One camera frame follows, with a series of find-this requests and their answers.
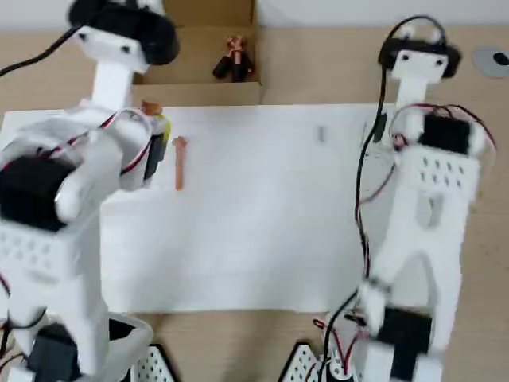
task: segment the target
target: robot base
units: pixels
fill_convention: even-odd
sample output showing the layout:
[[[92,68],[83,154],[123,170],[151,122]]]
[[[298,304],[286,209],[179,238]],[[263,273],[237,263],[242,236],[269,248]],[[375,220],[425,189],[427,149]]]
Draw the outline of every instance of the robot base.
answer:
[[[319,382],[318,372],[320,371],[321,364],[322,360],[317,359],[309,343],[298,341],[289,355],[278,382]],[[343,366],[340,359],[335,357],[325,367],[320,382],[334,380],[359,382],[355,369],[352,368],[352,365],[350,367],[351,372],[349,376],[345,376],[342,373]]]
[[[152,344],[147,348],[146,356],[131,368],[130,381],[179,382],[179,379],[164,348],[159,344]]]

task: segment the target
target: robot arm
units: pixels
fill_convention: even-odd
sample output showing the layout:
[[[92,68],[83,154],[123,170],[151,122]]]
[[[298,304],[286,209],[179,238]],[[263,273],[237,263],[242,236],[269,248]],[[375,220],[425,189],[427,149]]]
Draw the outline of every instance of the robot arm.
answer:
[[[91,98],[23,127],[0,151],[0,272],[28,357],[10,380],[121,380],[152,337],[144,322],[107,311],[99,207],[146,185],[162,159],[160,121],[130,108],[130,91],[135,72],[175,58],[175,29],[147,8],[104,0],[77,0],[69,18],[86,24],[77,37],[98,61]]]
[[[441,379],[460,293],[464,229],[479,181],[476,156],[486,134],[475,121],[435,115],[419,105],[426,87],[450,77],[459,62],[453,47],[408,36],[386,41],[380,55],[380,63],[400,80],[390,139],[398,136],[405,144],[396,154],[387,234],[359,288],[371,338],[361,345],[356,366],[367,382]],[[396,276],[413,258],[422,261],[428,279],[424,312],[391,300]]]

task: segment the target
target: white backdrop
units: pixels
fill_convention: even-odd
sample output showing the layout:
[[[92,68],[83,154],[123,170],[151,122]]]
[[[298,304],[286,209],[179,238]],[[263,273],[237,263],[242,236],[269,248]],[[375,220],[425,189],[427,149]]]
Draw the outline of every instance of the white backdrop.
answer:
[[[373,105],[168,107],[173,136],[188,139],[185,188],[174,191],[174,150],[153,184],[116,193],[102,209],[103,291],[116,311],[289,309],[322,311],[362,273],[353,220],[364,126]],[[47,111],[7,113],[0,146]],[[324,142],[319,130],[324,132]],[[390,158],[370,151],[363,191]],[[373,252],[391,187],[364,219]],[[399,301],[425,303],[422,271]]]
[[[0,30],[63,29],[70,2],[2,0]],[[422,12],[454,24],[509,22],[507,0],[259,0],[259,5],[267,26],[392,25]]]

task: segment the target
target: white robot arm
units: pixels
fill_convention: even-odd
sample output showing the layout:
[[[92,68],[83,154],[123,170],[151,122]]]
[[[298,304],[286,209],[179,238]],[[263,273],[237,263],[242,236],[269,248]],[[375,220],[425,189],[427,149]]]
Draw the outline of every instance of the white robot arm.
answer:
[[[76,1],[70,21],[86,23],[77,37],[98,61],[92,97],[20,129],[0,152],[0,273],[8,327],[28,358],[12,381],[116,382],[150,343],[146,323],[108,313],[99,224],[100,205],[118,189],[146,185],[164,150],[161,124],[130,107],[133,74],[178,53],[161,2],[150,3],[158,13]]]
[[[414,28],[407,25],[416,19],[431,21],[441,36],[433,37],[432,41],[414,39]],[[395,37],[400,30],[402,36]],[[460,293],[461,245],[469,205],[476,198],[480,176],[477,156],[487,138],[492,139],[477,117],[470,115],[465,119],[454,115],[457,105],[425,103],[427,87],[452,77],[460,59],[460,52],[447,45],[441,25],[427,16],[418,15],[402,21],[384,41],[379,55],[383,67],[382,96],[376,118],[377,122],[382,122],[375,123],[361,150],[358,190],[367,145],[376,136],[377,129],[382,127],[380,130],[384,131],[386,125],[381,117],[386,72],[390,71],[400,85],[394,114],[387,124],[389,128],[386,134],[379,135],[380,145],[389,146],[394,152],[390,171],[395,185],[394,202],[386,235],[371,263],[359,198],[355,211],[365,240],[365,278],[358,290],[332,314],[328,324],[322,324],[326,330],[324,355],[316,358],[308,344],[298,342],[280,377],[281,382],[441,380],[444,352]],[[435,112],[440,110],[448,114]],[[458,111],[464,114],[461,107]],[[410,262],[412,259],[421,260],[425,268],[430,298],[424,309],[400,306],[393,298],[398,274],[403,270],[412,271],[409,264],[419,264]],[[412,291],[422,295],[419,289],[426,287],[422,281],[405,285],[406,295]],[[345,317],[356,322],[358,333],[345,352],[335,333],[334,321],[353,302],[356,302],[355,309]]]
[[[395,58],[390,69],[400,87],[390,135],[402,137],[405,145],[396,154],[386,237],[359,288],[371,338],[359,346],[356,367],[367,382],[438,382],[460,293],[464,229],[480,176],[476,157],[487,136],[476,121],[442,117],[418,106],[429,84],[455,71],[452,66],[459,61],[451,60],[459,56],[452,47],[426,50],[394,39],[381,55]],[[429,306],[418,313],[391,301],[397,275],[414,258],[424,265],[430,295]]]

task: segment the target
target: black cable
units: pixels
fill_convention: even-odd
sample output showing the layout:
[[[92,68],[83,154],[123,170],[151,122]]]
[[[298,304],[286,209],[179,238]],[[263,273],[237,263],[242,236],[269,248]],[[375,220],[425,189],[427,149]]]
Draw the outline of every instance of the black cable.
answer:
[[[4,69],[0,70],[0,78],[2,78],[6,74],[9,74],[9,73],[11,73],[11,72],[13,72],[15,70],[18,70],[19,68],[26,68],[27,66],[36,64],[36,63],[41,62],[44,59],[48,58],[49,56],[54,54],[54,52],[56,52],[58,50],[58,48],[61,47],[67,40],[69,40],[74,35],[74,33],[76,33],[79,29],[81,29],[85,25],[89,25],[100,14],[103,14],[104,12],[107,12],[107,11],[108,11],[108,7],[104,6],[101,10],[98,10],[97,12],[92,14],[92,16],[86,22],[84,22],[83,24],[75,25],[75,26],[69,28],[67,32],[62,34],[58,38],[58,40],[53,42],[49,46],[49,48],[47,48],[43,53],[38,54],[37,56],[35,56],[33,58],[30,58],[28,60],[24,60],[24,61],[21,61],[21,62],[17,62],[15,64],[11,64],[11,65],[5,67]]]
[[[9,312],[7,312],[7,321],[3,325],[3,335],[2,335],[2,341],[0,342],[0,359],[6,356],[7,351],[7,341],[9,340],[10,332],[13,330],[24,330],[24,329],[32,329],[35,325],[37,325],[45,316],[46,309],[43,309],[41,311],[41,314],[39,314],[32,322],[30,322],[28,325],[19,325],[15,322],[13,322],[9,317]]]
[[[37,62],[43,61],[45,58],[48,58],[51,56],[59,47],[61,47],[69,38],[76,33],[76,31],[81,28],[81,26],[73,26],[71,29],[69,29],[67,32],[65,32],[62,36],[59,37],[58,40],[53,42],[49,48],[47,48],[43,53],[30,58],[25,61],[17,62],[15,64],[9,65],[5,67],[4,69],[0,70],[0,77],[5,76],[6,74],[9,74],[13,72],[14,70],[18,70],[19,68],[25,68],[27,66],[36,64]]]
[[[327,325],[327,330],[325,331],[325,339],[324,339],[324,343],[325,343],[325,347],[324,347],[324,360],[323,362],[321,363],[321,366],[320,366],[320,370],[318,371],[318,381],[320,382],[321,381],[321,375],[324,373],[324,369],[325,369],[325,364],[327,363],[327,357],[328,357],[328,342],[331,338],[331,332],[332,332],[332,328],[334,327],[334,321],[339,317],[339,315],[341,314],[341,312],[343,310],[345,310],[347,308],[348,305],[350,305],[350,303],[352,303],[352,301],[354,300],[354,298],[357,297],[357,290],[355,292],[353,292],[350,297],[348,297],[346,299],[345,302],[343,302],[343,304],[340,306],[340,308],[334,313],[334,315],[331,317],[330,321],[328,322],[328,325]]]

